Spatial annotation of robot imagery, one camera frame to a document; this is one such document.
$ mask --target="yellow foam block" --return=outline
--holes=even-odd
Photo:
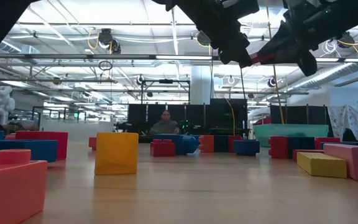
[[[302,169],[313,176],[347,178],[344,159],[322,153],[298,152],[297,162]]]
[[[98,133],[95,175],[136,174],[137,133]]]

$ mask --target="person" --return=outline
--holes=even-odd
[[[150,134],[179,134],[180,130],[177,127],[178,123],[171,120],[171,113],[164,110],[161,115],[161,121],[153,125],[150,129]]]

